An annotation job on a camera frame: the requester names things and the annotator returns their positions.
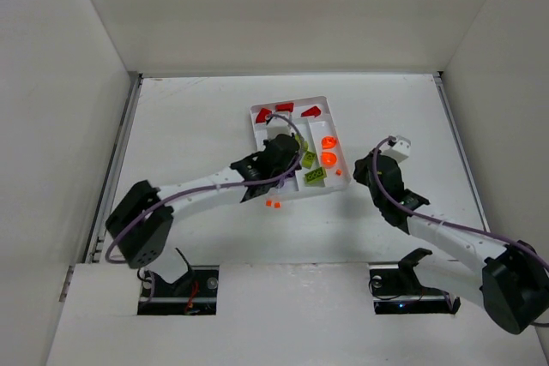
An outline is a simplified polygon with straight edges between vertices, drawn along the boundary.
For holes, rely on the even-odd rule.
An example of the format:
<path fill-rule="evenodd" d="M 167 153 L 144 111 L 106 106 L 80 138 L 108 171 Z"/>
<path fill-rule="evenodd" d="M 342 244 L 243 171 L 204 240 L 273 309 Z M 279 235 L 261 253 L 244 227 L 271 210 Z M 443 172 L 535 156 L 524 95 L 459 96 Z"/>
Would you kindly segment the lime green small lego brick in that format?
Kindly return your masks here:
<path fill-rule="evenodd" d="M 300 147 L 301 150 L 303 150 L 303 151 L 308 150 L 308 143 L 303 137 L 301 137 L 299 135 L 295 135 L 294 138 L 295 138 L 296 142 L 299 144 L 299 147 Z"/>

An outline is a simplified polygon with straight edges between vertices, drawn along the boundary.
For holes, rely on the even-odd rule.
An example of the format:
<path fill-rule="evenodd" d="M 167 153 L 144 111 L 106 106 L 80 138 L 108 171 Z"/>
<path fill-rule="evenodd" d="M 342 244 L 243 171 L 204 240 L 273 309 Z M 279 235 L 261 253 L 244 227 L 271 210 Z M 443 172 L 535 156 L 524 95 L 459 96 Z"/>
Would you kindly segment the red square lego brick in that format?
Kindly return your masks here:
<path fill-rule="evenodd" d="M 275 107 L 275 110 L 277 112 L 290 112 L 292 113 L 294 109 L 294 103 L 293 102 L 286 102 L 283 104 L 279 104 Z"/>

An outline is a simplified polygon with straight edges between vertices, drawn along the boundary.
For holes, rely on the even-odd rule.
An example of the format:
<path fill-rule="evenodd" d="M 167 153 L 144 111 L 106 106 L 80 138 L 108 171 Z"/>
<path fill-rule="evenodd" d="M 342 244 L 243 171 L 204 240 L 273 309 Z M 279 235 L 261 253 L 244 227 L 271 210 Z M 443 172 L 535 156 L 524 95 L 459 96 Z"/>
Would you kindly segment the small red lego brick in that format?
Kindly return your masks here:
<path fill-rule="evenodd" d="M 303 111 L 300 116 L 302 118 L 309 118 L 309 117 L 313 117 L 313 118 L 317 118 L 319 116 L 321 116 L 323 113 L 322 109 L 317 106 L 317 105 L 313 105 L 311 107 L 309 107 L 308 109 L 306 109 L 305 111 Z"/>

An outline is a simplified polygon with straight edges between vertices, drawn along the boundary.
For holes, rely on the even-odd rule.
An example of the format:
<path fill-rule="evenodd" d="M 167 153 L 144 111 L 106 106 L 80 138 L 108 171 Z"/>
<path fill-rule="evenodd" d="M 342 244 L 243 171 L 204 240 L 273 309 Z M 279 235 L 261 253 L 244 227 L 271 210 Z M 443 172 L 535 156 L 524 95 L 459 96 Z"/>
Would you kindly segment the small orange lego pieces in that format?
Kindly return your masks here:
<path fill-rule="evenodd" d="M 273 189 L 265 201 L 266 207 L 280 208 L 283 201 L 304 199 L 318 195 L 326 195 L 334 191 L 343 190 L 348 185 L 348 175 L 341 168 L 325 169 L 324 177 L 316 179 L 313 183 L 307 183 L 305 178 L 307 175 L 319 171 L 319 168 L 308 171 L 307 173 L 299 172 L 292 179 L 288 179 L 285 185 Z"/>

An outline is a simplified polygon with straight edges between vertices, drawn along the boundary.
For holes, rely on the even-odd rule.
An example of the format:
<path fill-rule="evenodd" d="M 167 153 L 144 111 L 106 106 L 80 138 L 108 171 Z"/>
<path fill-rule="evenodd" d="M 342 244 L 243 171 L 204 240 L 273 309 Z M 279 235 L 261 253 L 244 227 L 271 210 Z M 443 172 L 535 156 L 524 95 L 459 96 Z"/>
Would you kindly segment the red flower lego brick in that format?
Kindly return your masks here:
<path fill-rule="evenodd" d="M 272 111 L 263 107 L 256 115 L 255 124 L 266 123 Z"/>

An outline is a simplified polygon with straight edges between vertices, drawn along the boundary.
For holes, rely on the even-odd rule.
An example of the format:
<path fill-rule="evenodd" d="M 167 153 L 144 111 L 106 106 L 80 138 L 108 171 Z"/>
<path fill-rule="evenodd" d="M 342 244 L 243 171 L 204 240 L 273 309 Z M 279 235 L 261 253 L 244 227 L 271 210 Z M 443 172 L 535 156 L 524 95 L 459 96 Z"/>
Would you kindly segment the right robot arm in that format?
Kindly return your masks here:
<path fill-rule="evenodd" d="M 354 164 L 353 179 L 368 188 L 391 226 L 429 243 L 401 258 L 405 293 L 435 289 L 482 308 L 504 331 L 519 334 L 548 310 L 548 266 L 523 241 L 463 230 L 407 189 L 397 161 L 370 152 Z"/>

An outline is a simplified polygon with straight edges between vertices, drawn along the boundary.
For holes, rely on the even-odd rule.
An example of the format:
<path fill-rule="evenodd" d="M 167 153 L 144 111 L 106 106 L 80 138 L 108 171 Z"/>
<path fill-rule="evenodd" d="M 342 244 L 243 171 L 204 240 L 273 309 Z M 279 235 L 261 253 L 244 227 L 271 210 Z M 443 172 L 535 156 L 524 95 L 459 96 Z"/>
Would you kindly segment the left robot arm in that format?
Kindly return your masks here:
<path fill-rule="evenodd" d="M 299 155 L 296 138 L 277 135 L 262 151 L 195 181 L 158 188 L 147 180 L 135 183 L 106 220 L 112 242 L 105 260 L 144 268 L 153 279 L 179 288 L 190 274 L 190 264 L 167 245 L 173 226 L 217 207 L 265 196 L 293 174 Z"/>

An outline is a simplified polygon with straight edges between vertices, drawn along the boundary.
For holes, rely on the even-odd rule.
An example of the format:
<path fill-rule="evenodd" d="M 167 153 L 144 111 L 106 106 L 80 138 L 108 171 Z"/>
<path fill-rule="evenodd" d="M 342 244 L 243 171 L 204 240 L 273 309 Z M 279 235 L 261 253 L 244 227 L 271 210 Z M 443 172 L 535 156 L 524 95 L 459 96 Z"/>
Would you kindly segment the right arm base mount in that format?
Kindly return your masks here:
<path fill-rule="evenodd" d="M 456 315 L 461 299 L 447 291 L 422 285 L 414 269 L 431 257 L 432 251 L 418 248 L 399 261 L 369 266 L 368 289 L 376 315 Z"/>

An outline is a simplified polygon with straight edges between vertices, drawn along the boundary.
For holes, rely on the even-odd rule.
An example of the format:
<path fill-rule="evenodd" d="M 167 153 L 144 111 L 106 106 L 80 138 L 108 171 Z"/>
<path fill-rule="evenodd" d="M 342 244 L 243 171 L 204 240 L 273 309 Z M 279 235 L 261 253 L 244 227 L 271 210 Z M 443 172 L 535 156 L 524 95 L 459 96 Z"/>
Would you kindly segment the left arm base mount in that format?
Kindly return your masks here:
<path fill-rule="evenodd" d="M 177 263 L 179 278 L 168 283 L 148 268 L 137 271 L 142 282 L 137 315 L 215 315 L 219 290 L 220 267 L 194 265 L 179 248 L 170 259 Z"/>

